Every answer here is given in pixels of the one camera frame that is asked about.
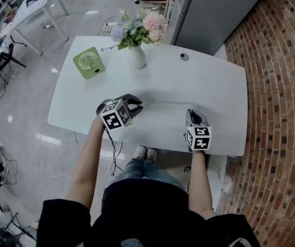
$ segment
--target gray floor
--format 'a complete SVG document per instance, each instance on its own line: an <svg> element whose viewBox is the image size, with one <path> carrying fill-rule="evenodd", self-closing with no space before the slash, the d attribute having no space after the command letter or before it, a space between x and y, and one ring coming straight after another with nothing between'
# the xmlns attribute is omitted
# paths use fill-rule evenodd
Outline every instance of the gray floor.
<svg viewBox="0 0 295 247"><path fill-rule="evenodd" d="M80 144L85 136L77 134L79 145L71 131L53 127L47 123L49 106L52 99L63 61L75 36L96 36L104 23L111 16L120 15L126 10L139 12L140 6L133 0L63 0L70 15L65 16L57 0L51 8L57 21L69 35L65 42L43 15L29 19L22 25L22 32L42 49L40 57L30 48L15 45L14 56L27 65L22 68L12 63L6 68L9 85L5 96L0 101L0 142L4 146L7 159L17 160L17 183L0 188L0 200L4 200L13 212L18 211L24 225L29 225L39 218L42 202L46 199L63 198L70 184L69 177L52 179L44 189L38 190L54 176L71 175L80 152ZM119 166L124 167L132 157L135 147L124 144L119 155ZM111 145L108 140L102 144L98 179L109 171L111 165ZM190 165L190 154L159 151L160 164L167 168L185 187L189 173L184 173ZM225 159L219 158L221 175L225 172ZM8 182L15 182L16 167L9 163ZM222 184L218 179L218 168L209 171L213 183L214 208L217 206ZM110 174L97 183L93 207L92 222L99 216L103 190L114 177Z"/></svg>

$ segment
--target black t-shirt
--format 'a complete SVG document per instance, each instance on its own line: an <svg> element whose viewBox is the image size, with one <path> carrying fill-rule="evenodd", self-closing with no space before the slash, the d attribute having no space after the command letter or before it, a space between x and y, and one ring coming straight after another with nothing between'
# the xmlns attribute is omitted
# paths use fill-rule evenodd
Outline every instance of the black t-shirt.
<svg viewBox="0 0 295 247"><path fill-rule="evenodd" d="M101 216L90 226L89 210L68 200L44 202L37 246L260 246L245 216L205 220L188 209L180 188L150 179L111 184L103 195Z"/></svg>

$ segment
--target white vase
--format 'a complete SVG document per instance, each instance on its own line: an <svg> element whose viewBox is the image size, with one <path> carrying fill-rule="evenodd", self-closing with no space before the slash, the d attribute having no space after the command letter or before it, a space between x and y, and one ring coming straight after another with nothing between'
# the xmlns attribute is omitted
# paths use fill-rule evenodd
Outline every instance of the white vase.
<svg viewBox="0 0 295 247"><path fill-rule="evenodd" d="M128 48L128 64L135 69L143 68L146 57L141 46Z"/></svg>

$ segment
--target desk leg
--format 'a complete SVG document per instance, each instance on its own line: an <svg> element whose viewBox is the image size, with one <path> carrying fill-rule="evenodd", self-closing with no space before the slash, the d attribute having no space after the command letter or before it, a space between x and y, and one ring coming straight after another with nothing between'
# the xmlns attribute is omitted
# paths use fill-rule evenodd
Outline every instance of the desk leg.
<svg viewBox="0 0 295 247"><path fill-rule="evenodd" d="M17 34L30 48L33 49L34 52L36 52L39 56L41 56L43 53L39 50L37 50L37 48L35 46L33 46L23 35L22 33L18 30L18 29L13 29L13 32L15 34Z"/></svg>
<svg viewBox="0 0 295 247"><path fill-rule="evenodd" d="M45 6L43 8L43 11L48 16L48 18L50 19L50 21L53 23L53 25L55 26L55 28L57 29L57 31L60 33L60 35L64 38L64 40L65 41L68 41L69 40L69 37L64 33L64 31L61 29L61 27L56 23L56 20L55 20L54 16L51 14L51 12L49 11L49 9Z"/></svg>
<svg viewBox="0 0 295 247"><path fill-rule="evenodd" d="M61 5L61 7L62 7L62 9L63 9L63 11L64 11L64 13L66 14L66 15L69 15L69 12L66 10L66 8L65 8L65 6L64 6L64 4L63 4L63 1L62 0L58 0L59 1L59 3L60 3L60 5Z"/></svg>

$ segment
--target white table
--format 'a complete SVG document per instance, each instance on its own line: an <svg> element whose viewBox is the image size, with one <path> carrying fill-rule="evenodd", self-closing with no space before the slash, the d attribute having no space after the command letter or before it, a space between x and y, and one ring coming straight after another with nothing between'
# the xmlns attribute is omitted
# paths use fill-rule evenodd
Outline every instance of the white table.
<svg viewBox="0 0 295 247"><path fill-rule="evenodd" d="M130 93L145 107L133 119L133 125L110 132L114 140L188 151L183 137L186 110L194 108L207 117L212 127L208 154L243 155L248 110L244 68L181 47L143 44L147 65L131 70L124 58L127 49L100 52L101 47L111 45L109 37L75 38L50 105L51 125L87 134L102 100ZM106 70L85 80L72 59L92 46ZM189 61L182 61L181 53L187 53Z"/></svg>
<svg viewBox="0 0 295 247"><path fill-rule="evenodd" d="M65 32L61 29L61 27L57 24L55 18L50 12L50 7L48 6L50 4L51 0L37 0L37 1L31 1L29 2L29 5L26 5L26 0L24 0L16 12L16 16L14 20L11 23L11 28L29 47L31 47L37 54L41 55L42 52L38 50L31 42L28 41L27 38L23 36L23 34L17 29L17 27L26 21L28 18L34 16L41 10L44 11L44 13L47 15L47 17L50 19L50 21L55 26L56 30L60 33L60 35L63 37L65 41L69 40L69 37L65 34ZM61 4L61 7L66 15L69 15L69 12L66 10L62 0L58 0Z"/></svg>

